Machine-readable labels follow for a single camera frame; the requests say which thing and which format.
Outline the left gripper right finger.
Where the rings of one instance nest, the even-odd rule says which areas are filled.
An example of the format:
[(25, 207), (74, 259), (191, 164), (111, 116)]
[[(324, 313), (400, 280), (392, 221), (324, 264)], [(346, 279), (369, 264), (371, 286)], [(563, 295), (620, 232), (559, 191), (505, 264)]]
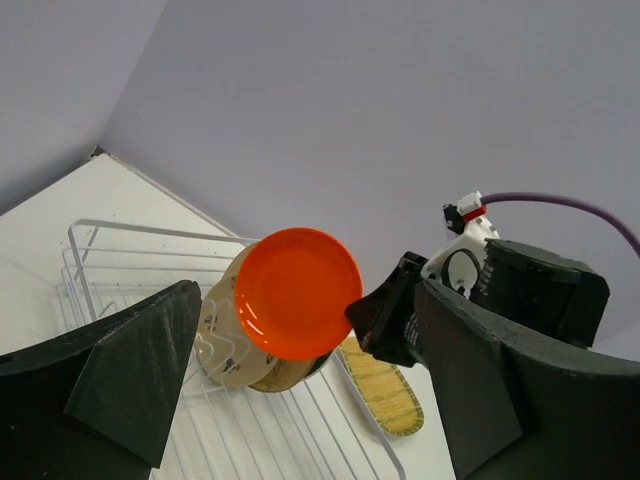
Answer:
[(459, 479), (635, 479), (639, 365), (547, 337), (425, 281), (415, 290)]

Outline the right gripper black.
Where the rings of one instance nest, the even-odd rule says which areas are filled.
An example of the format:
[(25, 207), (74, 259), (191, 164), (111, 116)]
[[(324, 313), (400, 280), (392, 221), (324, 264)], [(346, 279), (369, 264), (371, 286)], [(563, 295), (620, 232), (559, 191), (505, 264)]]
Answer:
[[(427, 259), (406, 252), (382, 284), (346, 307), (360, 349), (393, 365), (426, 366), (415, 287)], [(593, 345), (609, 300), (607, 281), (583, 262), (510, 240), (490, 240), (470, 300), (544, 335)]]

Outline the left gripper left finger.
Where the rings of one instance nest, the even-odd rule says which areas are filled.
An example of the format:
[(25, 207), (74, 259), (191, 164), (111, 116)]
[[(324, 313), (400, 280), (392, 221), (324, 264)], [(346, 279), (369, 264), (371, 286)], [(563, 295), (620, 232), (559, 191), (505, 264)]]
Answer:
[(160, 466), (201, 309), (179, 281), (1, 358), (4, 479), (147, 479)]

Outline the yellow bamboo pattern plate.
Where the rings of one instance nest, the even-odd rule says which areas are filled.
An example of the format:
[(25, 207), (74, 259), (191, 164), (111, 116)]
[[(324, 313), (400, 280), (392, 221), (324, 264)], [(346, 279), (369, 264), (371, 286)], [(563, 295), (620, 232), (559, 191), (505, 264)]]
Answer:
[(363, 352), (355, 337), (347, 337), (340, 349), (346, 370), (380, 428), (396, 437), (416, 434), (424, 425), (424, 412), (401, 371)]

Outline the orange round plate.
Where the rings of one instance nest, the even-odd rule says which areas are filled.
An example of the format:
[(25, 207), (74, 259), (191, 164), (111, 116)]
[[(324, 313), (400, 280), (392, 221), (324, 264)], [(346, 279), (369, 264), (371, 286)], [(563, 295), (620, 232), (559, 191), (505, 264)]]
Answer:
[(345, 310), (362, 296), (359, 266), (339, 240), (292, 227), (252, 246), (236, 277), (234, 304), (255, 346), (279, 359), (309, 360), (349, 335)]

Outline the beige floral square plate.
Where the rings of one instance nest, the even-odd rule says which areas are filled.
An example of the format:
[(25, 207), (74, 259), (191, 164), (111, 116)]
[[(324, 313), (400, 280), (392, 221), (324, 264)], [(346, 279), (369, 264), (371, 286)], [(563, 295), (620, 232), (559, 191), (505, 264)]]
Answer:
[[(240, 271), (242, 263), (249, 255), (250, 251), (255, 247), (251, 244), (244, 248), (230, 263), (229, 267), (223, 274), (223, 279), (235, 279)], [(303, 375), (309, 369), (313, 360), (307, 361), (288, 361), (278, 359), (273, 369), (262, 379), (250, 384), (253, 390), (263, 393), (278, 393), (288, 390), (301, 382)]]

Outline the small beige flower plate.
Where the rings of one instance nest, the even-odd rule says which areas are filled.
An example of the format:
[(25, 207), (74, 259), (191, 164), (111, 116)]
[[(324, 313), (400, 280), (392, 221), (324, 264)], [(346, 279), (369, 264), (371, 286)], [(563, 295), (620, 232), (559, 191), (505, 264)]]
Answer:
[(267, 375), (277, 360), (256, 347), (243, 330), (234, 304), (235, 280), (220, 280), (204, 297), (194, 346), (213, 382), (244, 387)]

